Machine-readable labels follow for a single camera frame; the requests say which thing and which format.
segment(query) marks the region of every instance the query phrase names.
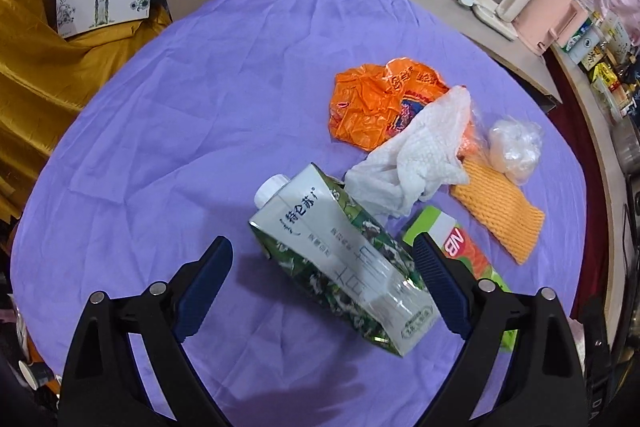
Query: orange plastic bag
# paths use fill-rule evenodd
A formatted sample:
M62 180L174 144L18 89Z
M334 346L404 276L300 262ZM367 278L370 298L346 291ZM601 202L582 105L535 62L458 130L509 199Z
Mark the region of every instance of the orange plastic bag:
M334 138L370 152L448 91L436 70L410 58L395 58L386 66L364 64L336 75L329 131ZM470 123L460 153L477 149Z

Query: knitted cloth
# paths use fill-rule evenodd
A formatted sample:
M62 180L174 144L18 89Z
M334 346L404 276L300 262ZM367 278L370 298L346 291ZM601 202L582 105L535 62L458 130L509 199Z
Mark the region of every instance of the knitted cloth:
M451 194L523 264L538 242L545 213L504 174L469 160L463 166L471 182L454 186Z

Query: white towel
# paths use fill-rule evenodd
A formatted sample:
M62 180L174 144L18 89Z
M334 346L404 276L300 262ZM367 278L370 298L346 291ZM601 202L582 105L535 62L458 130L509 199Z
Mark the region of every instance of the white towel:
M345 190L371 214L399 217L409 216L418 199L430 200L441 185L468 184L457 155L470 117L468 90L453 87L348 171Z

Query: purple cloth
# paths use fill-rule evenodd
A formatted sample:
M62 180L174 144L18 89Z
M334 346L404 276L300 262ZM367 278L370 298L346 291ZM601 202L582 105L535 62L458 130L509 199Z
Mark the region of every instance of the purple cloth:
M458 218L513 291L552 286L569 311L584 244L582 171L484 52L408 0L213 0L146 45L95 96L31 195L12 275L52 369L62 372L92 292L136 295L225 235L233 268L184 347L236 427L412 426L460 338L438 321L404 359L371 346L267 261L247 224L254 193L271 175L315 162L342 177L364 159L328 132L334 77L404 56L467 86L486 123L508 114L543 127L542 163L524 192L546 221L524 266L445 191L432 203ZM152 403L168 413L139 340L134 352ZM492 406L507 363L501 355L481 410Z

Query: metal screw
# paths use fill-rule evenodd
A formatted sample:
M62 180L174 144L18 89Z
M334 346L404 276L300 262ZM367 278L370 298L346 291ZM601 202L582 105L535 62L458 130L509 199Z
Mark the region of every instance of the metal screw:
M151 295L162 295L166 291L166 284L163 282L154 282L149 286L149 293Z
M100 304L104 301L104 292L93 292L89 297L89 301L91 304Z
M540 293L542 293L542 296L548 301L552 301L556 298L556 292L554 292L551 288L542 288L542 292Z
M491 293L495 290L495 282L490 281L489 279L482 279L478 283L478 287L485 293Z

